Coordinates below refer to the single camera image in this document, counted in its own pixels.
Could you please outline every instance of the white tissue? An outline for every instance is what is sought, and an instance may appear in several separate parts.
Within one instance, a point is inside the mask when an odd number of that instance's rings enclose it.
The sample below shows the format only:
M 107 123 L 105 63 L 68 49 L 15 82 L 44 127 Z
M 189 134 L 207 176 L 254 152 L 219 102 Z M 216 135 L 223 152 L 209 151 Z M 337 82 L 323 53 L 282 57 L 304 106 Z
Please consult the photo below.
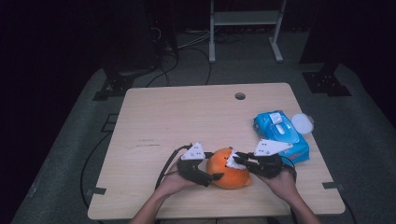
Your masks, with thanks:
M 226 166 L 227 166 L 227 167 L 234 168 L 234 169 L 238 169 L 238 170 L 245 170 L 245 169 L 247 168 L 245 165 L 243 165 L 243 164 L 238 164 L 238 163 L 236 163 L 235 160 L 233 159 L 233 157 L 239 157 L 238 155 L 236 155 L 236 152 L 237 152 L 237 150 L 235 150 L 235 149 L 233 148 L 233 151 L 231 152 L 230 156 L 228 157 Z
M 283 119 L 279 113 L 270 114 L 270 119 L 273 122 L 273 124 L 279 124 L 279 123 L 283 122 Z

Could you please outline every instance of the gray floor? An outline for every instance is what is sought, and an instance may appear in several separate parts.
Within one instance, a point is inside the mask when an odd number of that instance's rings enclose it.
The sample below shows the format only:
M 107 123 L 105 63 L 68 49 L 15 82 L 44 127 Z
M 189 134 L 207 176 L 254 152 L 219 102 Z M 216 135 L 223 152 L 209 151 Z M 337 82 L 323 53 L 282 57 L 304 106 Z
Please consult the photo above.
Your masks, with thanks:
M 364 90 L 359 78 L 343 65 L 335 74 L 352 96 L 329 97 L 311 93 L 302 72 L 317 71 L 321 64 L 299 64 L 307 35 L 280 34 L 278 43 L 285 59 L 283 63 L 275 61 L 267 41 L 269 34 L 245 35 L 242 41 L 217 45 L 217 61 L 211 65 L 208 84 L 289 83 L 301 109 L 315 120 L 313 135 L 358 223 L 394 223 L 395 129 Z M 180 35 L 178 42 L 181 45 L 196 37 Z M 193 47 L 207 54 L 206 42 Z M 172 57 L 165 57 L 163 69 L 174 64 Z M 158 70 L 137 78 L 134 88 L 146 87 L 161 72 Z M 198 50 L 185 49 L 180 52 L 177 67 L 168 73 L 169 84 L 204 85 L 208 72 L 205 55 Z M 82 180 L 84 196 L 89 202 L 110 141 L 102 127 L 109 114 L 119 113 L 123 100 L 122 97 L 92 100 L 105 79 L 103 70 L 92 74 L 12 223 L 96 223 L 87 217 L 87 208 L 79 191 L 80 174 L 96 147 Z M 160 77 L 150 87 L 166 85 L 166 79 Z M 320 219 L 323 223 L 352 223 L 347 210 L 342 215 Z M 290 217 L 280 217 L 279 220 L 292 223 Z M 103 223 L 126 223 L 126 220 L 105 220 Z

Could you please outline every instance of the black stand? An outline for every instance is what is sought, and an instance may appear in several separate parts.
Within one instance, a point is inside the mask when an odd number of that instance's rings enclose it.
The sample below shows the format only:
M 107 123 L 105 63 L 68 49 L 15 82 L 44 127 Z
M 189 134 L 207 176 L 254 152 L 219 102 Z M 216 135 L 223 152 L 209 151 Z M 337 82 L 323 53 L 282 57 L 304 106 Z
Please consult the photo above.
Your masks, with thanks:
M 178 59 L 177 49 L 177 30 L 175 6 L 173 0 L 154 0 L 155 7 L 153 7 L 155 21 L 158 28 L 162 31 L 162 38 L 160 45 L 169 44 L 169 47 L 174 52 Z
M 94 101 L 105 101 L 107 97 L 125 96 L 125 93 L 134 85 L 134 79 L 145 74 L 153 72 L 156 67 L 146 71 L 135 72 L 128 76 L 120 75 L 117 70 L 104 66 L 107 76 L 105 83 L 100 91 L 97 91 L 93 97 Z
M 329 96 L 350 96 L 350 92 L 338 81 L 334 72 L 339 59 L 334 53 L 318 72 L 304 72 L 303 76 L 312 93 L 327 93 Z

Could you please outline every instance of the metal shelf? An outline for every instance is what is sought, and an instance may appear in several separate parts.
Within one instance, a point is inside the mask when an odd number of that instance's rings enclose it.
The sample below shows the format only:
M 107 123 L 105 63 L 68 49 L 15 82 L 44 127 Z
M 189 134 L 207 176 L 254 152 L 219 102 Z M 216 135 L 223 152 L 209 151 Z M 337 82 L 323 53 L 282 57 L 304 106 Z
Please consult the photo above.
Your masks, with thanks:
M 215 12 L 214 25 L 276 24 L 279 11 Z

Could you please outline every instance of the shelf leg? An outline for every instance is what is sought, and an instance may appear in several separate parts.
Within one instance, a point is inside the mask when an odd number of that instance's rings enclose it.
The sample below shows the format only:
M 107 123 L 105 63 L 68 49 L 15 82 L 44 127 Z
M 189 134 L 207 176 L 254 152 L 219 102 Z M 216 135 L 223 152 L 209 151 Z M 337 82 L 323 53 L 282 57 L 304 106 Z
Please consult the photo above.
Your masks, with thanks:
M 280 50 L 279 50 L 279 47 L 277 46 L 276 41 L 279 36 L 280 25 L 282 24 L 282 20 L 283 20 L 283 14 L 285 13 L 286 2 L 287 2 L 287 0 L 282 1 L 282 5 L 280 7 L 280 10 L 279 10 L 279 13 L 278 13 L 277 19 L 276 19 L 274 36 L 269 38 L 271 48 L 275 54 L 277 63 L 283 63 L 283 57 L 282 57 L 282 54 L 280 53 Z
M 214 0 L 210 1 L 210 39 L 209 39 L 209 62 L 214 63 L 216 61 L 215 52 L 215 9 Z

